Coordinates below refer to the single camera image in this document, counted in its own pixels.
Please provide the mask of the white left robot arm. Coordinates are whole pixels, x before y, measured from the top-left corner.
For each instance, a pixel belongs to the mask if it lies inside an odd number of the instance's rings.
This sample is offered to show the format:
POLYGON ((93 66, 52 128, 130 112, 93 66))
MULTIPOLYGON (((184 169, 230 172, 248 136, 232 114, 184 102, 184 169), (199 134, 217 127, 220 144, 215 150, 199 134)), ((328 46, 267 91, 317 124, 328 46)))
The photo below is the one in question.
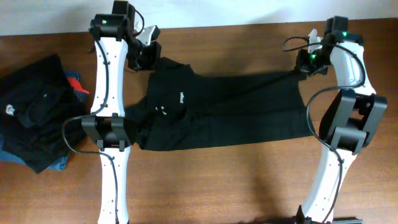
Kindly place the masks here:
POLYGON ((101 161, 98 223, 129 223, 126 178, 135 133, 125 115, 124 69, 153 70, 161 52, 156 25, 134 27, 140 15, 128 1, 115 1, 111 13, 95 15, 90 24, 97 62, 95 98, 81 125, 101 161))

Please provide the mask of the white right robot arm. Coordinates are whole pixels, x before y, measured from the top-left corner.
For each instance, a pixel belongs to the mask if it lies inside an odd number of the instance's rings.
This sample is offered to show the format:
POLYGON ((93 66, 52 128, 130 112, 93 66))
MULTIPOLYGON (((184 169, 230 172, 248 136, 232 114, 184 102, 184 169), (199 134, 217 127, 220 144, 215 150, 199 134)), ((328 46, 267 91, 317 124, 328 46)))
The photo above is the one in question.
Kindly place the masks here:
POLYGON ((307 76, 326 74, 333 67, 338 93, 315 131, 322 144, 320 164, 312 188, 292 223, 334 223, 333 210, 350 165, 367 147, 387 108, 387 100, 370 84, 363 61, 363 37, 348 31, 348 18, 327 20, 324 35, 313 29, 298 47, 294 70, 307 76))

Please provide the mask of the black polo shirt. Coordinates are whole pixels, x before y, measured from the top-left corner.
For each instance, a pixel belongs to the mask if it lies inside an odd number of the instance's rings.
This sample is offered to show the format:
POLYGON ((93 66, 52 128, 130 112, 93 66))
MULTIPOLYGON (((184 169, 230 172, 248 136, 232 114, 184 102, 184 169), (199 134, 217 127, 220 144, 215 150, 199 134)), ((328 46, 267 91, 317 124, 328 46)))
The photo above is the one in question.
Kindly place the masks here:
POLYGON ((307 137, 293 71, 207 77, 162 58, 145 97, 126 108, 147 151, 223 147, 307 137))

